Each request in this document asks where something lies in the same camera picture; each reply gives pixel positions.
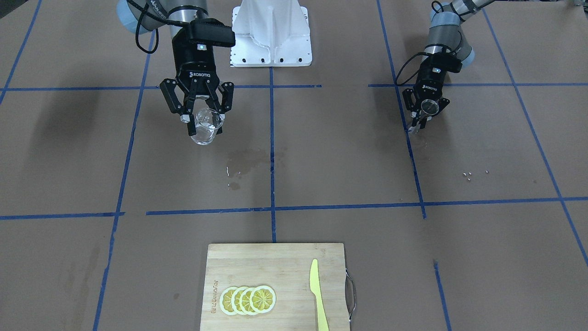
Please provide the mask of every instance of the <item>knife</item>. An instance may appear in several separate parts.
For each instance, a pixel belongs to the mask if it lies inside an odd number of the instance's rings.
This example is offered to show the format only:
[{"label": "knife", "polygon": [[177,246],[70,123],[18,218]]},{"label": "knife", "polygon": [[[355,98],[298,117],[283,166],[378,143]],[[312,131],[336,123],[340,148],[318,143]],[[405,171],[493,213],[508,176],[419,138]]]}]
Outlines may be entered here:
[{"label": "knife", "polygon": [[320,293],[319,261],[317,259],[312,260],[310,265],[310,291],[316,297],[316,315],[319,322],[319,331],[329,331],[327,316],[323,307],[323,297]]}]

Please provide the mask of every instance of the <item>sliced lemon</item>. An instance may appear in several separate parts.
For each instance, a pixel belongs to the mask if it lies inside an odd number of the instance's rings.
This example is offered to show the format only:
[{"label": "sliced lemon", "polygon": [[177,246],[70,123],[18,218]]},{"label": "sliced lemon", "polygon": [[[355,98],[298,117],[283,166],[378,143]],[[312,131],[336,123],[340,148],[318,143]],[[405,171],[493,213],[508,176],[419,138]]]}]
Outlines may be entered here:
[{"label": "sliced lemon", "polygon": [[257,315],[258,313],[256,313],[253,308],[251,308],[251,303],[249,301],[249,298],[251,298],[251,293],[253,293],[253,290],[255,290],[255,287],[250,287],[246,290],[243,291],[243,293],[241,293],[241,297],[239,298],[239,308],[241,308],[241,311],[245,313],[245,315]]},{"label": "sliced lemon", "polygon": [[243,293],[243,291],[245,291],[248,288],[249,288],[249,286],[238,287],[233,292],[233,295],[230,297],[230,306],[233,308],[233,311],[239,315],[246,315],[244,312],[241,311],[240,301],[241,301],[241,294]]},{"label": "sliced lemon", "polygon": [[236,286],[231,286],[225,289],[222,294],[220,295],[220,299],[222,300],[220,303],[220,309],[223,313],[227,315],[237,315],[233,306],[230,305],[230,299],[233,296],[233,292],[237,289]]},{"label": "sliced lemon", "polygon": [[267,285],[261,285],[253,289],[249,304],[254,312],[264,314],[273,309],[276,304],[276,292]]}]

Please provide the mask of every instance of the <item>wooden cutting board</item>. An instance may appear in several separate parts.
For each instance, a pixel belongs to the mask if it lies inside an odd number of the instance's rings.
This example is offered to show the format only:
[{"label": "wooden cutting board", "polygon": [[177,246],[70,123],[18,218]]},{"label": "wooden cutting board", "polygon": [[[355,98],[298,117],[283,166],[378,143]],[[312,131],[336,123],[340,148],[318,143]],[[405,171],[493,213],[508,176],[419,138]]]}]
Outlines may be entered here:
[{"label": "wooden cutting board", "polygon": [[[329,331],[349,331],[343,244],[211,244],[206,259],[201,331],[318,330],[310,264],[319,262],[320,288]],[[256,316],[228,316],[221,293],[231,286],[268,285],[274,308]]]}]

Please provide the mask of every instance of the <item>transparent cup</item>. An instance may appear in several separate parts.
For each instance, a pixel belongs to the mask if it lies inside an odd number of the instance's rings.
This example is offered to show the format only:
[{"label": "transparent cup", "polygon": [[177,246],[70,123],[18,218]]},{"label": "transparent cup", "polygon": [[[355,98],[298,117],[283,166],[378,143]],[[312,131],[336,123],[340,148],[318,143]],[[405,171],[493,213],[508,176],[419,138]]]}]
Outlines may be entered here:
[{"label": "transparent cup", "polygon": [[225,121],[225,115],[216,110],[205,108],[194,116],[196,134],[191,136],[192,140],[199,145],[208,145],[216,137],[216,132]]}]

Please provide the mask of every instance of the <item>blue joint cap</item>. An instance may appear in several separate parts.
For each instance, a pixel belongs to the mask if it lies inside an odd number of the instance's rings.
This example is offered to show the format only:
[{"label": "blue joint cap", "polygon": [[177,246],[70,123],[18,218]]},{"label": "blue joint cap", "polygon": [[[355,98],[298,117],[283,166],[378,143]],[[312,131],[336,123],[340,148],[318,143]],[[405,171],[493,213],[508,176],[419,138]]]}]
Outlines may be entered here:
[{"label": "blue joint cap", "polygon": [[[129,31],[135,33],[137,31],[137,23],[139,22],[137,18],[133,15],[129,4],[126,0],[119,0],[118,4],[116,4],[116,14],[118,15],[118,19],[122,23],[122,25]],[[139,28],[139,34],[145,34],[149,32],[149,30],[145,29],[143,25]]]},{"label": "blue joint cap", "polygon": [[[449,5],[448,2],[441,2],[441,6],[443,6],[443,7],[448,6],[448,5]],[[437,14],[437,13],[431,9],[431,15],[430,15],[431,21],[433,20],[433,17],[435,16],[435,14]]]},{"label": "blue joint cap", "polygon": [[476,52],[474,52],[474,49],[472,48],[470,55],[468,55],[467,58],[463,59],[462,61],[462,69],[469,67],[469,65],[472,64],[475,58]]},{"label": "blue joint cap", "polygon": [[459,16],[454,12],[440,12],[433,17],[431,28],[439,25],[460,25]]}]

